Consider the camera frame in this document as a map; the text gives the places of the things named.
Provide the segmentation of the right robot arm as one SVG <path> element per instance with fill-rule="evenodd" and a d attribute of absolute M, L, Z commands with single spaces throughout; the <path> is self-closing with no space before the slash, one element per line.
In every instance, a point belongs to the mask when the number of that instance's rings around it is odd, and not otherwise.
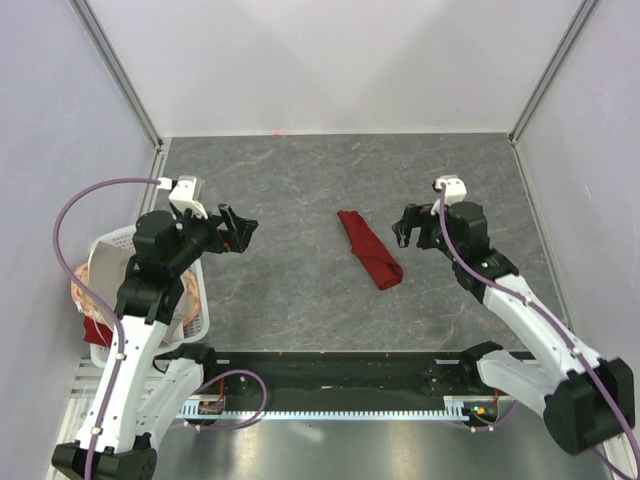
<path fill-rule="evenodd" d="M 556 444 L 577 455 L 617 435 L 632 434 L 632 369 L 605 359 L 579 340 L 539 302 L 516 266 L 493 248 L 483 208 L 459 202 L 437 209 L 409 204 L 392 230 L 400 247 L 419 232 L 420 249 L 437 249 L 452 263 L 458 283 L 497 315 L 536 359 L 524 363 L 499 345 L 466 350 L 458 381 L 477 394 L 496 388 L 540 416 Z"/>

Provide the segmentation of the right aluminium frame post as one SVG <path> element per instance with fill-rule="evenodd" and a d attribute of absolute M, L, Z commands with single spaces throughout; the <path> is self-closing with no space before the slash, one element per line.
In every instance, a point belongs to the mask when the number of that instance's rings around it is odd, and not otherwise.
<path fill-rule="evenodd" d="M 582 0 L 573 14 L 562 37 L 555 47 L 549 61 L 543 69 L 534 89 L 532 90 L 524 108 L 519 114 L 508 138 L 512 147 L 516 147 L 526 129 L 552 87 L 555 79 L 568 60 L 578 43 L 580 36 L 586 29 L 592 16 L 600 5 L 599 0 Z"/>

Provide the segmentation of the red cloth napkin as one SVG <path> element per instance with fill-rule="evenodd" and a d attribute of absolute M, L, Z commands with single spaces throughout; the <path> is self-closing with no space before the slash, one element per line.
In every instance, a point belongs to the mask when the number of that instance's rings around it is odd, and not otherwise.
<path fill-rule="evenodd" d="M 364 218 L 357 211 L 345 210 L 338 211 L 337 216 L 350 242 L 352 254 L 376 287 L 384 291 L 399 285 L 404 277 L 402 267 Z"/>

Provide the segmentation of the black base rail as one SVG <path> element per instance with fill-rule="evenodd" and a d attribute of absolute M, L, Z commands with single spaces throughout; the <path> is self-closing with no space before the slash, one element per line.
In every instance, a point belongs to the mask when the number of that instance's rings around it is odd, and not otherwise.
<path fill-rule="evenodd" d="M 429 397 L 505 398 L 481 383 L 462 352 L 220 352 L 204 366 L 204 379 L 252 371 L 268 391 L 377 389 Z"/>

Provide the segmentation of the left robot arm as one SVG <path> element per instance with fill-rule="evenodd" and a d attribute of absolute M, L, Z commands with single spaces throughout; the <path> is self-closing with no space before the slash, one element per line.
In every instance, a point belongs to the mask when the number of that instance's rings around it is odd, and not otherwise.
<path fill-rule="evenodd" d="M 111 309 L 115 332 L 84 425 L 56 446 L 53 467 L 69 479 L 150 479 L 159 445 L 195 391 L 219 382 L 215 352 L 182 345 L 150 395 L 148 370 L 184 293 L 182 275 L 206 253 L 242 253 L 258 227 L 225 204 L 198 217 L 191 209 L 155 210 L 135 225 L 134 253 Z"/>

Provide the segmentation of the aluminium frame post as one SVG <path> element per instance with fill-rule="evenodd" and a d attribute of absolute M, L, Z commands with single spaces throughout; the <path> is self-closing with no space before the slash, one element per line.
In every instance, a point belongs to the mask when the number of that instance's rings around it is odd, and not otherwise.
<path fill-rule="evenodd" d="M 600 5 L 599 0 L 582 0 L 573 14 L 562 37 L 555 47 L 549 61 L 543 69 L 534 89 L 532 90 L 524 108 L 519 114 L 508 138 L 512 147 L 516 147 L 526 129 L 552 87 L 555 79 L 568 60 L 578 43 L 580 36 L 586 29 L 592 16 Z"/>
<path fill-rule="evenodd" d="M 139 94 L 90 2 L 87 0 L 70 0 L 69 3 L 83 24 L 86 33 L 94 44 L 146 138 L 156 150 L 160 150 L 163 146 L 162 136 L 155 127 L 147 109 L 144 107 Z"/>

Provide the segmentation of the red cloth in basket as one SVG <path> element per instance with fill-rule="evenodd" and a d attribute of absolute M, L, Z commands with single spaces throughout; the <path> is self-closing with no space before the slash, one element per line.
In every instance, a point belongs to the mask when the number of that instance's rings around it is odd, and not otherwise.
<path fill-rule="evenodd" d="M 84 341 L 86 343 L 101 347 L 109 347 L 111 345 L 113 333 L 108 326 L 90 317 L 84 318 L 83 325 L 85 329 Z"/>

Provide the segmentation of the white plastic basket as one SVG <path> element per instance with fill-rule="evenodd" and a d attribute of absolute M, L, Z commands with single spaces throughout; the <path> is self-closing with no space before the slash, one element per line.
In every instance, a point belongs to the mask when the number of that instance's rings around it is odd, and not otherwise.
<path fill-rule="evenodd" d="M 110 305 L 115 304 L 115 289 L 122 282 L 126 262 L 134 253 L 135 231 L 136 228 L 130 225 L 98 237 L 91 245 L 89 260 L 75 270 L 75 275 L 83 284 Z M 183 344 L 198 342 L 207 333 L 210 320 L 209 314 L 202 310 L 206 299 L 202 281 L 201 262 L 195 261 L 181 276 L 184 293 L 174 311 L 172 323 L 157 349 L 159 355 L 169 353 Z M 112 328 L 104 321 L 93 299 L 76 284 L 71 285 L 71 297 L 77 310 L 89 318 L 88 331 L 97 334 L 97 338 L 89 342 L 91 360 L 95 366 L 103 368 L 109 356 L 108 340 Z"/>

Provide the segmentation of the left aluminium frame post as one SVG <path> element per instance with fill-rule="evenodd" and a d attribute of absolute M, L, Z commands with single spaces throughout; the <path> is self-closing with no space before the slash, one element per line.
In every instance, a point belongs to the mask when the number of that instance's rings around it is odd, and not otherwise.
<path fill-rule="evenodd" d="M 90 2 L 87 0 L 70 0 L 69 3 L 83 24 L 86 33 L 94 44 L 146 138 L 156 150 L 160 150 L 163 146 L 162 136 L 155 127 L 147 109 L 144 107 L 139 94 Z"/>

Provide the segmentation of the patterned plate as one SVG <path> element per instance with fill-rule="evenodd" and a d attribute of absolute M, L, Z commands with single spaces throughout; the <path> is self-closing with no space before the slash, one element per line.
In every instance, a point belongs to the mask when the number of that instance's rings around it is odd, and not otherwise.
<path fill-rule="evenodd" d="M 89 287 L 87 263 L 79 266 L 75 270 L 74 274 L 80 279 L 83 285 Z M 188 301 L 188 312 L 184 315 L 182 324 L 187 326 L 199 315 L 201 310 L 201 299 L 198 280 L 196 274 L 191 269 L 188 269 L 181 275 L 181 282 L 184 288 L 182 295 L 184 295 L 184 299 Z M 99 307 L 95 300 L 74 282 L 71 282 L 71 297 L 81 313 L 97 322 L 105 324 L 112 331 L 114 330 L 113 322 L 105 317 L 104 309 Z"/>

